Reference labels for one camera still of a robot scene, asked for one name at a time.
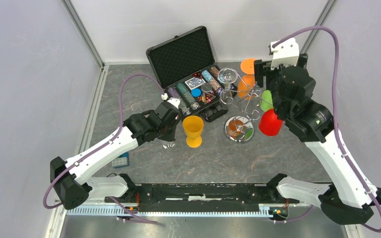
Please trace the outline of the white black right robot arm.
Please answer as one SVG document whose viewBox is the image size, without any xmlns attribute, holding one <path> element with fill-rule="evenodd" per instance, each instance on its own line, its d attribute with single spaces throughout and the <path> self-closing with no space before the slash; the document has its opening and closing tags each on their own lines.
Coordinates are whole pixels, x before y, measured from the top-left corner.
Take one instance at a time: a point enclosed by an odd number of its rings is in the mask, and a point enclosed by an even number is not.
<svg viewBox="0 0 381 238">
<path fill-rule="evenodd" d="M 254 61 L 257 84 L 271 92 L 273 112 L 284 121 L 318 158 L 331 183 L 320 185 L 278 174 L 267 183 L 272 202 L 294 199 L 318 207 L 340 225 L 365 224 L 373 216 L 373 206 L 381 205 L 381 188 L 371 184 L 348 150 L 334 125 L 330 110 L 312 99 L 316 81 L 306 69 L 306 54 L 295 65 L 272 68 L 270 61 Z"/>
</svg>

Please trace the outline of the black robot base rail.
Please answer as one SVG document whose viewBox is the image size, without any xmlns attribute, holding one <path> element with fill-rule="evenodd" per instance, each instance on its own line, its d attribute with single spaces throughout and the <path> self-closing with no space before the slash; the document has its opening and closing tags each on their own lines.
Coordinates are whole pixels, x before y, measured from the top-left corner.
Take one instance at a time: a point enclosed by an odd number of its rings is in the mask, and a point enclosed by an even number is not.
<svg viewBox="0 0 381 238">
<path fill-rule="evenodd" d="M 136 184 L 127 174 L 125 194 L 106 203 L 121 203 L 135 212 L 177 215 L 249 214 L 259 205 L 298 204 L 297 199 L 282 198 L 265 184 L 259 183 L 142 183 Z"/>
</svg>

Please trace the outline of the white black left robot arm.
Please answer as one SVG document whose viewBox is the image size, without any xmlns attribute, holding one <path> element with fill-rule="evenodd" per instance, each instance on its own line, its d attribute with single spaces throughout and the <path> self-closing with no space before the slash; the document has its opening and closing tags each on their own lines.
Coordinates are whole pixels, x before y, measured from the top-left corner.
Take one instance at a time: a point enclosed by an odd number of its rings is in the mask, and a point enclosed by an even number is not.
<svg viewBox="0 0 381 238">
<path fill-rule="evenodd" d="M 126 178 L 95 177 L 94 174 L 121 154 L 146 142 L 174 141 L 180 121 L 179 104 L 177 98 L 163 101 L 155 110 L 131 115 L 112 134 L 86 151 L 67 160 L 52 159 L 50 188 L 56 192 L 60 205 L 71 210 L 87 200 L 109 196 L 132 201 L 136 189 Z"/>
</svg>

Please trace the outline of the red plastic wine glass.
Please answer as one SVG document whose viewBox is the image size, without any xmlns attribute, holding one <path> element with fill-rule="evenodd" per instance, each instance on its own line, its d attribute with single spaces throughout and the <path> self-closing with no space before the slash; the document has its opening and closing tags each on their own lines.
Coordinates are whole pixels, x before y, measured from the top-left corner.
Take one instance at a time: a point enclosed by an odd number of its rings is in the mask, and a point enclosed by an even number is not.
<svg viewBox="0 0 381 238">
<path fill-rule="evenodd" d="M 279 119 L 274 109 L 266 111 L 259 122 L 259 130 L 266 136 L 277 136 L 283 125 L 283 120 Z"/>
</svg>

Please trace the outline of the yellow plastic wine glass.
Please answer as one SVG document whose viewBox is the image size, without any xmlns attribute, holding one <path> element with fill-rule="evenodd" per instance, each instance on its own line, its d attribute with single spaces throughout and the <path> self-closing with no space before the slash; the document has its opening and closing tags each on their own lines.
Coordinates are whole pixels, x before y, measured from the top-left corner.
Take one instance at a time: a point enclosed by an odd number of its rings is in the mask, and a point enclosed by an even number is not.
<svg viewBox="0 0 381 238">
<path fill-rule="evenodd" d="M 199 116 L 188 116 L 183 120 L 182 125 L 186 134 L 187 146 L 190 148 L 199 147 L 202 144 L 203 119 Z"/>
</svg>

